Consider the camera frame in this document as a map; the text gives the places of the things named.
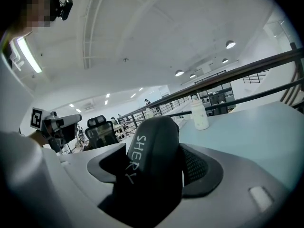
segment black railing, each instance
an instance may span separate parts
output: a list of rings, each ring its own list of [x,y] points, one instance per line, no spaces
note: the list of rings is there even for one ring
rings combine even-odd
[[[124,123],[122,121],[123,118],[125,118],[125,117],[130,118],[132,116],[132,121],[130,121],[127,124],[130,124],[129,127],[134,127],[136,125],[135,128],[137,128],[138,124],[137,124],[136,120],[140,120],[140,119],[144,120],[146,118],[145,111],[146,111],[147,107],[149,107],[150,109],[153,110],[153,112],[155,112],[155,114],[154,114],[155,116],[168,115],[170,117],[176,117],[176,116],[180,117],[182,115],[191,114],[191,111],[179,112],[179,113],[175,113],[175,114],[168,114],[168,113],[170,111],[172,111],[175,107],[180,106],[180,104],[181,104],[181,102],[183,102],[183,100],[184,100],[183,103],[185,104],[186,101],[189,100],[188,96],[195,95],[201,91],[210,90],[219,85],[226,84],[231,81],[234,81],[234,80],[237,80],[240,78],[244,78],[246,76],[257,74],[259,72],[265,72],[271,68],[274,68],[274,67],[292,62],[292,61],[295,61],[299,67],[302,67],[302,65],[300,65],[300,59],[304,58],[304,49],[303,48],[294,49],[294,47],[292,47],[292,48],[293,48],[293,50],[291,50],[291,51],[287,51],[287,52],[284,52],[284,53],[281,53],[281,54],[278,54],[278,55],[275,55],[272,57],[268,57],[268,58],[259,60],[257,62],[253,62],[253,63],[247,64],[245,66],[236,68],[234,70],[225,72],[223,74],[212,77],[210,79],[204,80],[201,83],[198,83],[198,84],[192,85],[186,89],[180,90],[174,94],[171,94],[167,97],[157,100],[157,101],[149,104],[148,106],[142,107],[125,116],[122,116],[122,117],[118,118],[117,120],[121,124],[123,124]],[[241,98],[238,100],[208,106],[208,107],[206,107],[206,111],[214,111],[215,109],[219,109],[219,113],[220,113],[220,109],[225,109],[225,107],[227,107],[227,106],[236,105],[236,104],[243,103],[246,101],[258,99],[258,98],[261,98],[261,97],[264,97],[264,96],[267,96],[270,94],[277,93],[282,90],[286,90],[295,85],[301,85],[301,87],[303,87],[304,77],[301,77],[300,79],[298,79],[294,82],[291,82],[289,84],[282,85],[280,87],[277,87],[277,88],[274,88],[271,90],[267,90],[265,92],[261,92],[256,95],[251,95],[251,96],[244,97],[244,98]]]
[[[267,75],[269,70],[262,71],[260,73],[252,74],[246,77],[243,77],[244,83],[261,83],[264,77]]]

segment office chair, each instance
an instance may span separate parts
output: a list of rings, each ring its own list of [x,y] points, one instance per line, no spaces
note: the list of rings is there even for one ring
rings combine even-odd
[[[87,120],[85,134],[93,148],[101,148],[110,144],[119,143],[114,133],[113,123],[101,115]]]

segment person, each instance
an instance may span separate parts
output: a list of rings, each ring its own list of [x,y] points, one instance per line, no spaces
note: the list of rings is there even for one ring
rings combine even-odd
[[[15,7],[3,9],[3,19],[0,26],[2,52],[12,67],[10,56],[12,50],[10,42],[15,38],[25,37],[32,33],[34,28],[49,27],[50,23],[58,17],[59,0],[14,0]],[[48,144],[40,131],[29,136],[41,147]]]
[[[146,105],[151,104],[151,102],[147,99],[145,99],[144,101],[145,101]]]

